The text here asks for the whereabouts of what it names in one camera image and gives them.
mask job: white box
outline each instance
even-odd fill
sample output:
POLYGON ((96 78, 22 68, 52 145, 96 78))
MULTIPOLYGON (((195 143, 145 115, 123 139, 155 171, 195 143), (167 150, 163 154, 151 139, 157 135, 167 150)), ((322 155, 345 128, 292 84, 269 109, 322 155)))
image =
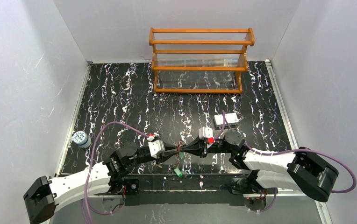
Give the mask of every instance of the white box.
MULTIPOLYGON (((225 119, 227 120, 228 124, 230 126, 236 126, 238 125, 239 119, 236 113, 226 113, 225 114, 225 119)), ((222 114, 218 114, 214 116, 214 124, 216 127, 222 127, 223 124, 223 117, 222 114)))

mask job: white block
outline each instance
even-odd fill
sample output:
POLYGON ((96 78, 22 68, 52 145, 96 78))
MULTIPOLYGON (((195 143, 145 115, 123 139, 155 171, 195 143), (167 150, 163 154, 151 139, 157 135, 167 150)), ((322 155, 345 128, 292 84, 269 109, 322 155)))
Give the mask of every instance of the white block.
POLYGON ((286 172, 285 174, 278 174, 271 171, 260 170, 256 179, 261 187, 267 188, 283 188, 301 191, 295 181, 286 172))
MULTIPOLYGON (((230 126, 236 126, 238 125, 239 119, 238 116, 236 115, 236 113, 226 113, 225 114, 225 119, 227 120, 228 124, 230 126)), ((214 116, 214 123, 216 127, 222 127, 224 120, 222 117, 222 114, 218 114, 214 116)))
MULTIPOLYGON (((261 153, 271 153, 266 151, 257 150, 261 153)), ((281 155, 259 155, 252 151, 248 151, 243 160, 244 164, 250 170, 269 170, 276 173, 286 174, 287 173, 287 164, 293 162, 295 158, 294 153, 287 153, 281 155)))
POLYGON ((153 142, 149 142, 148 147, 150 148, 151 156, 154 157, 155 159, 157 158, 158 154, 165 151, 164 142, 162 142, 162 140, 156 140, 153 142))

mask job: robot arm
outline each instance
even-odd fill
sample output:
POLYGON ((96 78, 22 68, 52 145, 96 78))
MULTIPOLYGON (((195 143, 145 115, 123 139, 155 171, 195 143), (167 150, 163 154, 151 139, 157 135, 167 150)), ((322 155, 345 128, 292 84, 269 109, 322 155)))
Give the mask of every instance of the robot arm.
MULTIPOLYGON (((142 148, 137 148, 133 142, 123 144, 109 159, 93 166, 88 195, 119 194, 117 189, 127 185, 123 178, 129 174, 130 166, 149 161, 163 163, 179 153, 170 151, 176 148, 158 137, 151 137, 148 146, 142 148)), ((300 190, 314 200, 326 202, 338 177, 338 171, 312 151, 275 156, 257 154, 260 151, 250 149, 236 130, 228 130, 223 138, 214 139, 211 128, 202 127, 198 138, 183 146, 181 152, 201 158, 208 153, 231 153, 229 161, 236 168, 251 170, 251 173, 243 178, 233 178, 230 183, 221 186, 230 193, 234 193, 233 190, 244 194, 259 193, 268 188, 285 188, 300 190)), ((44 222, 55 211, 83 199, 88 173, 86 168, 66 177, 38 178, 23 196, 30 223, 44 222)), ((138 194, 138 190, 127 191, 127 194, 138 194)))
POLYGON ((184 146, 182 152, 201 158, 208 153, 231 153, 229 162, 238 169, 251 171, 248 177, 236 178, 233 184, 223 185, 224 189, 242 189, 243 193, 258 193, 268 188, 293 189, 319 202, 328 200, 338 170, 311 150, 309 153, 262 155, 264 151, 249 148, 237 130, 228 130, 222 139, 214 140, 205 134, 205 130, 210 132, 211 129, 201 129, 200 138, 184 146))

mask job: clear plastic panel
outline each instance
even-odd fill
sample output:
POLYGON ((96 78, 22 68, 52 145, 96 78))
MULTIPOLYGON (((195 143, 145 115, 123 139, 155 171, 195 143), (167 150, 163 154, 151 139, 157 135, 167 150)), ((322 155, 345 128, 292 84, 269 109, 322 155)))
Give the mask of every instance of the clear plastic panel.
POLYGON ((235 73, 229 71, 160 71, 161 89, 237 89, 235 73))
POLYGON ((243 67, 239 54, 157 54, 158 67, 243 67))
POLYGON ((243 45, 223 44, 157 44, 158 50, 241 50, 243 45))
POLYGON ((244 41, 247 33, 154 33, 155 40, 244 41))

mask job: wooden shelf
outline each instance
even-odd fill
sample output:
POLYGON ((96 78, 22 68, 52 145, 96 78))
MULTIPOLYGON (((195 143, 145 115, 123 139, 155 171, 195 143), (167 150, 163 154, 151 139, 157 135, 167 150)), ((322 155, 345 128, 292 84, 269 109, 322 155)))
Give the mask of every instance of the wooden shelf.
POLYGON ((154 29, 150 30, 149 44, 152 46, 151 69, 157 82, 159 71, 232 71, 235 72, 236 90, 221 89, 161 89, 154 84, 155 92, 180 93, 242 93, 241 73, 248 70, 247 46, 255 42, 253 29, 154 29), (172 37, 157 38, 155 35, 172 34, 172 37), (188 37, 178 34, 190 34, 188 37), (232 40, 229 34, 243 35, 242 39, 232 40), (240 50, 213 49, 157 49, 157 45, 239 45, 240 50))

